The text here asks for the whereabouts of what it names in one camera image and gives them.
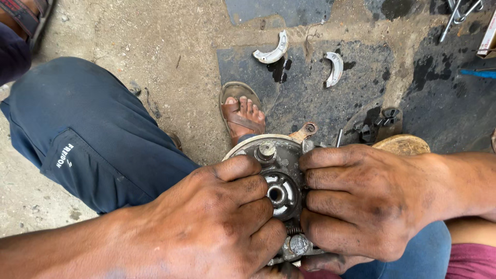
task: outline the hand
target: hand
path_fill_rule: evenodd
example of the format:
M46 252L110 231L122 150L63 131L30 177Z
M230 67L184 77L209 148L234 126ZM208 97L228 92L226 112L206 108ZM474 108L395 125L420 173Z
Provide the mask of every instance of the hand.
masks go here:
M365 145L317 148L302 156L300 168L313 189L301 214L302 229L316 246L343 255L326 269L343 273L350 263L395 261L408 241L436 220L439 178L426 158ZM302 265L325 268L326 261L311 259Z
M142 207L129 208L135 273L168 278L248 278L286 238L272 218L260 164L247 156L195 170Z

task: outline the concrete floor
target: concrete floor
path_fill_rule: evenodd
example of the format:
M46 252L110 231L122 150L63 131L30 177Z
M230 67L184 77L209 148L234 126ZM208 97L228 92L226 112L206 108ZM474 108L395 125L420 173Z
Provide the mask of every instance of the concrete floor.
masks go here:
M312 41L387 43L394 63L382 106L398 106L412 83L415 51L429 30L443 25L447 16L432 14L427 0L415 2L408 15L393 21L378 17L368 5L367 0L336 0L331 16L319 29L323 35ZM481 22L488 22L490 15L474 18L481 16ZM469 34L472 21L469 18L451 33ZM302 45L307 29L286 28L290 43ZM279 32L280 28L261 31L259 19L234 26L223 0L58 0L34 64L76 56L106 68L126 85L135 80L148 87L162 113L159 126L179 135L185 153L194 161L212 164L230 147L218 109L221 84L216 50L275 45ZM0 89L0 99L7 96L8 88ZM0 236L96 216L11 147L4 118L0 118L0 196Z

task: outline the foot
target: foot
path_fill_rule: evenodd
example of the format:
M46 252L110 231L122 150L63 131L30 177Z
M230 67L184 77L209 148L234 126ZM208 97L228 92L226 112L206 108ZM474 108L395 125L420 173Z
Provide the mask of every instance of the foot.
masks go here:
M226 99L226 104L236 104L237 102L238 101L233 97ZM236 114L253 122L262 124L265 128L265 114L260 111L260 108L258 108L257 105L253 104L251 99L246 98L246 96L240 98L240 110L236 112ZM229 129L231 129L232 138L255 133L253 130L236 123L228 122L228 125Z
M34 0L21 0L35 15L38 15L40 12L36 7ZM5 24L7 27L12 29L19 37L21 37L24 41L27 40L28 34L24 32L24 30L17 24L17 22L8 14L6 11L0 8L0 22Z

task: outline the dirty floor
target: dirty floor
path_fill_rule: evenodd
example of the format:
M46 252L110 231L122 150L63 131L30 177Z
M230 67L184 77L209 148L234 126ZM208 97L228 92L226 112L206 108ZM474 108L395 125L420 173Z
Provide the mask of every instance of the dirty floor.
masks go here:
M34 65L76 56L106 68L129 88L132 80L147 87L161 115L160 128L176 133L185 153L204 165L218 162L230 147L218 94L232 79L259 93L271 133L288 134L314 120L322 128L319 139L333 142L344 128L345 142L356 142L355 122L373 121L381 108L399 107L402 121L374 136L415 134L436 152L489 147L496 84L458 72L495 67L475 59L473 50L496 0L455 25L441 45L436 41L447 21L443 0L312 0L285 8L264 8L267 1L258 0L256 9L241 2L58 0ZM279 83L274 69L249 54L269 51L283 29L292 65ZM347 69L330 89L322 86L330 74L322 59L327 51L340 51ZM0 99L10 85L0 88ZM4 118L0 178L0 236L96 216L12 148Z

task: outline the sandal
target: sandal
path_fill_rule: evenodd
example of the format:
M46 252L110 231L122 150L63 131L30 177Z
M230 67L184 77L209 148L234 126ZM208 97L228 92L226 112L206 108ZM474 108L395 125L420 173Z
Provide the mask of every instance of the sandal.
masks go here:
M28 35L26 42L29 44L31 52L34 52L38 46L47 19L54 6L54 0L34 0L34 2L40 11L39 15L35 15L21 0L0 0L0 8L10 14Z
M222 90L219 94L219 109L227 130L229 131L229 135L231 136L231 143L233 147L238 144L238 140L244 135L234 134L229 127L228 122L253 130L255 135L261 135L265 132L264 125L236 114L240 110L240 98L242 96L246 96L248 99L251 99L253 101L253 105L256 105L260 111L263 112L260 99L256 95L255 91L247 84L240 81L230 81L222 86ZM226 100L229 97L235 98L237 102L234 104L226 104Z

